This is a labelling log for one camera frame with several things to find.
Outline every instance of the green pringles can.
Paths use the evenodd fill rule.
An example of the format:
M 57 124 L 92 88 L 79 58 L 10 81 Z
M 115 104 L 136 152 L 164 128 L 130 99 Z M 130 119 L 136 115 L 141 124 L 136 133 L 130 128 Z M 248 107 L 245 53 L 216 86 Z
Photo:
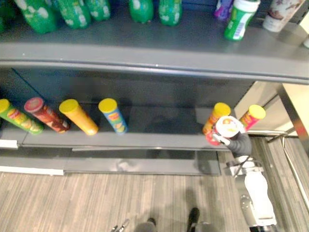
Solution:
M 228 40 L 242 40 L 246 27 L 257 11 L 260 0 L 235 0 L 233 4 L 230 21 L 224 31 L 224 36 Z
M 160 0 L 159 16 L 162 24 L 175 26 L 179 23 L 182 14 L 182 0 Z
M 31 134 L 40 134 L 43 131 L 41 123 L 17 110 L 7 99 L 0 100 L 0 117 Z

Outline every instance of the yellow pringles can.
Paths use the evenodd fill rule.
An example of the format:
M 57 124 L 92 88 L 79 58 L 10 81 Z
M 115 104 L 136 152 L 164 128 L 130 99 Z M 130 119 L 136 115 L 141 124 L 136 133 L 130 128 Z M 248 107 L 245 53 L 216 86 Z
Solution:
M 251 105 L 249 110 L 240 118 L 246 131 L 249 130 L 255 123 L 266 117 L 266 111 L 262 106 Z
M 211 115 L 203 127 L 203 133 L 206 135 L 211 132 L 213 124 L 216 123 L 216 121 L 218 121 L 222 116 L 228 116 L 230 113 L 231 108 L 227 104 L 223 102 L 216 103 Z
M 67 116 L 87 135 L 94 135 L 98 132 L 98 126 L 75 99 L 63 101 L 59 106 L 59 111 Z

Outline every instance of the shoe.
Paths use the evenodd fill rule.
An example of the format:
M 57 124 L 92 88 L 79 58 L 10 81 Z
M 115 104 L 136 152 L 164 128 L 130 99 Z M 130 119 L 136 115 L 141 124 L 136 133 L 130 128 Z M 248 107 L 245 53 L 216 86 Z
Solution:
M 193 224 L 197 224 L 199 219 L 199 209 L 198 208 L 192 208 L 189 214 L 188 219 L 188 227 L 187 232 L 192 232 L 194 229 L 192 228 Z
M 153 217 L 148 218 L 147 221 L 152 222 L 154 224 L 154 226 L 156 226 L 156 222 L 155 222 L 155 219 Z

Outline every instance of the yellow lid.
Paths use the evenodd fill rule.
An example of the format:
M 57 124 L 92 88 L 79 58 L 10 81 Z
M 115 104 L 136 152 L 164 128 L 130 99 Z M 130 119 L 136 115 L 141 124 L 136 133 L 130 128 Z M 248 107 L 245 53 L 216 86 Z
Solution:
M 221 116 L 228 116 L 231 113 L 231 108 L 223 102 L 218 102 L 217 104 L 215 104 L 214 110 L 217 114 L 220 114 Z
M 110 113 L 110 112 L 114 111 L 115 109 L 117 109 L 117 102 L 112 98 L 103 99 L 98 104 L 98 109 L 102 113 Z
M 263 119 L 266 116 L 266 111 L 262 106 L 259 105 L 251 105 L 249 107 L 249 114 L 256 119 Z
M 6 111 L 10 106 L 10 102 L 7 99 L 0 100 L 0 113 Z
M 63 114 L 73 113 L 77 110 L 79 104 L 75 99 L 67 99 L 59 106 L 59 111 Z

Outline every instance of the red pringles can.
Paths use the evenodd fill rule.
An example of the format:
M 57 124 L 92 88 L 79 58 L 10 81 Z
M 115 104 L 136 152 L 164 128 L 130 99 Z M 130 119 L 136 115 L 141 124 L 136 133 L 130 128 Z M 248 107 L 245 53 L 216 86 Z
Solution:
M 42 98 L 29 99 L 24 109 L 58 133 L 66 132 L 70 128 L 68 123 L 47 106 Z

